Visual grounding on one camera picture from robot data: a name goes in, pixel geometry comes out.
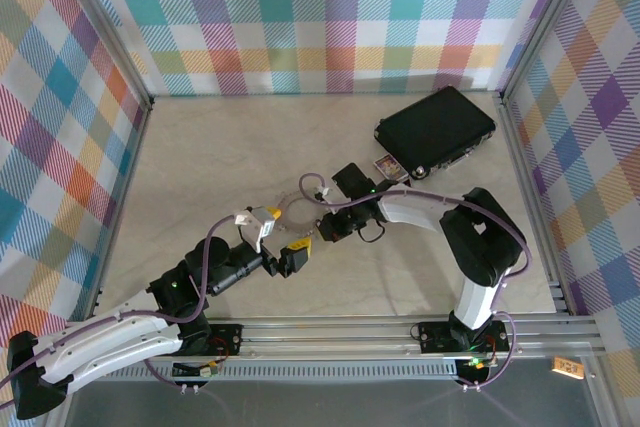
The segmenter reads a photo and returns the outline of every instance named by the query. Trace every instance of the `white table surface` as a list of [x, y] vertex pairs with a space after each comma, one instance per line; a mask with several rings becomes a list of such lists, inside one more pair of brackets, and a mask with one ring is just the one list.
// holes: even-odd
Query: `white table surface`
[[[309, 171], [330, 178], [356, 162], [375, 182], [372, 161], [385, 152], [373, 138], [377, 121], [420, 95], [264, 96], [160, 99], [140, 154], [108, 267], [98, 312], [126, 300], [174, 267], [215, 221], [246, 206], [274, 205]], [[497, 119], [492, 95], [468, 97]], [[503, 292], [513, 313], [553, 312], [554, 304], [531, 225], [498, 127], [468, 159], [416, 187], [443, 194], [488, 189], [520, 227], [534, 265]], [[375, 227], [365, 232], [374, 235]], [[232, 226], [221, 230], [230, 245]], [[289, 279], [259, 269], [210, 298], [217, 317], [447, 314], [462, 274], [444, 236], [387, 225], [365, 244], [352, 235], [336, 244], [314, 239], [310, 261]]]

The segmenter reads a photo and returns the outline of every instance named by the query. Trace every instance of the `black case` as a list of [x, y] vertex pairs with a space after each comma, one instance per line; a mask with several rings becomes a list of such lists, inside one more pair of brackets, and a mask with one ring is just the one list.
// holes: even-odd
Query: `black case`
[[473, 151], [495, 122], [454, 87], [445, 87], [382, 119], [374, 136], [414, 179], [423, 179]]

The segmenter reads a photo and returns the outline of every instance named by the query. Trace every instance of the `floor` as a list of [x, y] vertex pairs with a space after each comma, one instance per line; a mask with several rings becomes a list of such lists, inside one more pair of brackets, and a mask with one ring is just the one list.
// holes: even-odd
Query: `floor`
[[[375, 142], [373, 129], [379, 119], [420, 97], [158, 100], [98, 312], [126, 300], [174, 267], [220, 217], [249, 205], [275, 205], [295, 192], [305, 172], [330, 178], [353, 161], [374, 181], [382, 180], [372, 162], [384, 150]], [[491, 94], [468, 97], [497, 119]], [[417, 186], [445, 194], [487, 188], [523, 231], [535, 259], [530, 272], [505, 289], [498, 307], [514, 313], [555, 310], [500, 127], [468, 159]], [[373, 230], [364, 233], [375, 235]], [[239, 241], [232, 226], [220, 235], [231, 245]], [[300, 273], [289, 279], [271, 278], [260, 269], [210, 299], [208, 313], [214, 317], [445, 314], [453, 308], [461, 285], [462, 274], [444, 237], [394, 224], [375, 244], [365, 244], [355, 235], [336, 244], [316, 238], [312, 258]]]

